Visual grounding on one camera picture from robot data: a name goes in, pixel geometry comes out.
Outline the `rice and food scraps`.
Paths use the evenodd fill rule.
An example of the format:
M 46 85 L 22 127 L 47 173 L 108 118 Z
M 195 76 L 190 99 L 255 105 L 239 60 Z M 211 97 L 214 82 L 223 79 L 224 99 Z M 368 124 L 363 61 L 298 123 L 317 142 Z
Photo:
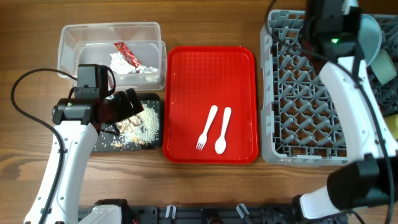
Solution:
M 158 115 L 153 108 L 143 104 L 143 111 L 137 115 L 131 116 L 121 122 L 116 123 L 120 130 L 118 140 L 113 140 L 113 147 L 127 147 L 128 144 L 135 146 L 148 146 L 154 143 L 158 137 L 159 120 Z

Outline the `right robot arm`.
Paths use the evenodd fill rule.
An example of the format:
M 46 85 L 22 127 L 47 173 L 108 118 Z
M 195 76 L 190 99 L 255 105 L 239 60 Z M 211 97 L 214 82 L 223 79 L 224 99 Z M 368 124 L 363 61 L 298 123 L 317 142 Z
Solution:
M 371 89 L 359 41 L 362 9 L 343 1 L 309 1 L 299 33 L 308 57 L 338 114 L 348 163 L 326 185 L 296 197 L 305 221 L 319 221 L 357 208 L 387 205 L 386 223 L 397 202 L 397 141 L 387 128 Z

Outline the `yellow cup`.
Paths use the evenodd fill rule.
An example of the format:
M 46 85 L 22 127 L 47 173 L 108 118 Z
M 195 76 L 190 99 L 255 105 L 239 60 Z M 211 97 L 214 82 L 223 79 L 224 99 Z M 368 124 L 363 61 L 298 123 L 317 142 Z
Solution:
M 384 118 L 386 125 L 395 140 L 398 140 L 398 114 L 390 115 Z

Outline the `light blue plate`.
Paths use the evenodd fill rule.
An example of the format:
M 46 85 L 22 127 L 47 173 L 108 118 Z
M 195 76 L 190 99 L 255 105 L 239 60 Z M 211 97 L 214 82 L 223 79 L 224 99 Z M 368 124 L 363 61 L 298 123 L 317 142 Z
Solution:
M 377 57 L 382 43 L 382 30 L 375 18 L 362 14 L 358 42 L 363 50 L 366 65 L 370 66 Z

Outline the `mint green bowl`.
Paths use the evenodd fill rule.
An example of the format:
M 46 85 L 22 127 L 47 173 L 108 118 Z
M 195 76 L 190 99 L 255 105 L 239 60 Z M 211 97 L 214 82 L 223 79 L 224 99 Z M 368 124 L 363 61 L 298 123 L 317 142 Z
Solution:
M 385 85 L 397 76 L 397 69 L 386 50 L 381 49 L 371 63 L 371 69 L 380 84 Z

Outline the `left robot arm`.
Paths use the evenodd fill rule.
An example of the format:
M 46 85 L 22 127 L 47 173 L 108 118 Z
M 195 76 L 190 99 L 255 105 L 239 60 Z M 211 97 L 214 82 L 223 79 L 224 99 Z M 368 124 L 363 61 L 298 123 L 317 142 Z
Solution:
M 81 64 L 77 86 L 53 107 L 52 149 L 26 223 L 77 223 L 86 165 L 103 126 L 114 126 L 143 111 L 136 92 L 109 87 L 112 70 Z

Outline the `white plastic fork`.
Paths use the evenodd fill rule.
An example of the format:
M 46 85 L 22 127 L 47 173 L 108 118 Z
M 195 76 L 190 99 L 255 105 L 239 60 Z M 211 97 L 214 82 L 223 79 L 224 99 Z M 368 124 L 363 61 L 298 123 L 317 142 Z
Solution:
M 213 122 L 213 120 L 214 120 L 214 118 L 215 118 L 215 116 L 217 114 L 217 111 L 218 111 L 218 107 L 216 105 L 213 105 L 210 108 L 210 111 L 208 113 L 208 117 L 206 119 L 205 127 L 203 129 L 203 132 L 200 134 L 200 136 L 198 138 L 198 141 L 197 141 L 196 149 L 199 150 L 199 151 L 201 151 L 204 148 L 205 144 L 206 144 L 207 134 L 208 134 L 210 126 L 211 126 L 211 124 L 212 124 L 212 122 Z

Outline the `white plastic spoon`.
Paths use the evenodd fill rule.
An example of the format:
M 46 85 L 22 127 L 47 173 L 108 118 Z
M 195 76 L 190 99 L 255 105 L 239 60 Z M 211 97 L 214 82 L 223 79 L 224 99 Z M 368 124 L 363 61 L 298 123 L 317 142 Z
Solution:
M 219 138 L 215 142 L 215 151 L 217 154 L 224 153 L 224 151 L 226 149 L 225 135 L 226 135 L 226 130 L 228 128 L 231 113 L 232 113 L 232 109 L 230 107 L 226 107 L 224 109 L 221 133 L 220 133 Z

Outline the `red snack wrapper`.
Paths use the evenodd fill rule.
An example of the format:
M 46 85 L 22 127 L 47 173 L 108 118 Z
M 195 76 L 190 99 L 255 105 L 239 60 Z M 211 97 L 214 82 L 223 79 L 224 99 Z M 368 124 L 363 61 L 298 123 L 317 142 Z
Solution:
M 124 59 L 133 67 L 138 68 L 141 63 L 124 42 L 116 42 L 114 46 L 123 55 Z

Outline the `white napkin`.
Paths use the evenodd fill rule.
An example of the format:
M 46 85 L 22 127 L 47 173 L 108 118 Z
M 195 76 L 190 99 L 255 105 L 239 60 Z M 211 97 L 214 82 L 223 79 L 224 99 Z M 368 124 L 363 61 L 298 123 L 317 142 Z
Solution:
M 110 68 L 113 72 L 117 74 L 128 74 L 128 73 L 155 73 L 158 72 L 157 68 L 147 67 L 144 65 L 139 65 L 135 67 L 129 64 L 121 53 L 113 53 L 111 56 Z

